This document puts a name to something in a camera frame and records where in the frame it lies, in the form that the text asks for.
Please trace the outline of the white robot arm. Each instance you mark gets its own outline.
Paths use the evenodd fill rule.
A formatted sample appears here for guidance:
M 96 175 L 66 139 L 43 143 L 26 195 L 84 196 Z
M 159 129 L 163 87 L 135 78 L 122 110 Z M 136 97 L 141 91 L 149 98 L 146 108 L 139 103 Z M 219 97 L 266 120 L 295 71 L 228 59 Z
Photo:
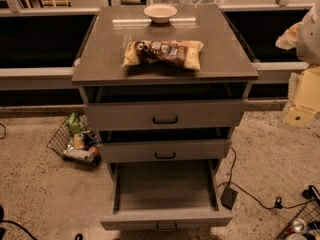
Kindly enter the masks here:
M 280 121 L 283 127 L 303 128 L 320 113 L 320 2 L 289 27 L 275 45 L 284 50 L 295 48 L 298 59 L 308 64 L 301 74 L 290 75 L 288 102 Z

